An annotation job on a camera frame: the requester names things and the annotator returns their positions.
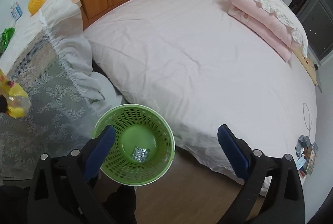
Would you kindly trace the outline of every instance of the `bed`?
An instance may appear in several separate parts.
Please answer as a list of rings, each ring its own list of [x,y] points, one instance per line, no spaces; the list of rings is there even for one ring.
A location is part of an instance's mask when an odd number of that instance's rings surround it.
[[[230,0],[81,2],[94,61],[130,103],[159,112],[177,146],[201,164],[242,183],[217,141],[224,123],[273,157],[290,153],[296,159],[302,134],[314,141],[311,78],[294,54],[285,63],[230,17]],[[312,121],[310,131],[305,120]]]

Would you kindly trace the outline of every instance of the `foil wrapper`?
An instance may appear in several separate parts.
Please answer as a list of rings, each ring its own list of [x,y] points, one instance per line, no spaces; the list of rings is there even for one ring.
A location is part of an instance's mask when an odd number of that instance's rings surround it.
[[[149,151],[149,149],[143,149],[135,146],[134,152],[132,154],[132,159],[137,162],[144,163],[148,159]]]

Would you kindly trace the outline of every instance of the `green basket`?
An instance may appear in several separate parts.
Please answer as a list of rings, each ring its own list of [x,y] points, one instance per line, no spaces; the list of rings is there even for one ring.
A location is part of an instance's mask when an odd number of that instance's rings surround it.
[[[93,138],[108,124],[116,130],[116,142],[101,167],[108,177],[120,184],[140,186],[156,181],[167,172],[174,159],[175,142],[162,116],[142,105],[121,105],[100,118]],[[145,162],[132,158],[136,147],[149,149]]]

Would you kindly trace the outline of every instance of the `blue gripper pad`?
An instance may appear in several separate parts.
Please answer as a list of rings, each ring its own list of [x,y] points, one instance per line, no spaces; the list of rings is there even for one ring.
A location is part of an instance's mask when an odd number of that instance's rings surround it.
[[[245,181],[249,177],[250,163],[237,145],[235,136],[226,125],[219,127],[217,139],[237,177]]]
[[[104,160],[108,156],[113,144],[116,142],[116,131],[107,125],[98,138],[99,141],[85,162],[84,180],[88,182],[95,178]]]

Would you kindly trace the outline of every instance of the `yellow bag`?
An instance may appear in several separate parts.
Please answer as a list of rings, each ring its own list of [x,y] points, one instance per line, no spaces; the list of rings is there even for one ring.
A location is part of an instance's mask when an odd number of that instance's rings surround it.
[[[22,87],[10,81],[0,69],[0,95],[7,100],[7,114],[13,118],[24,117],[28,114],[31,102]]]

